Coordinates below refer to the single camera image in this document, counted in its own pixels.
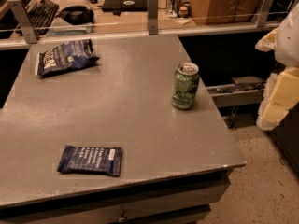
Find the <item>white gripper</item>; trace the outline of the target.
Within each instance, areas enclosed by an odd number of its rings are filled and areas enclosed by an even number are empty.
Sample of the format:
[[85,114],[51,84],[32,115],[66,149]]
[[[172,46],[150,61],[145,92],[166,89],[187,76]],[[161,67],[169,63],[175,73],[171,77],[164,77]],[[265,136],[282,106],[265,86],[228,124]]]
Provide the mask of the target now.
[[287,67],[279,75],[267,79],[263,100],[258,110],[257,126],[270,131],[276,128],[299,103],[299,3],[278,28],[273,29],[255,48],[268,52],[275,50],[275,58]]

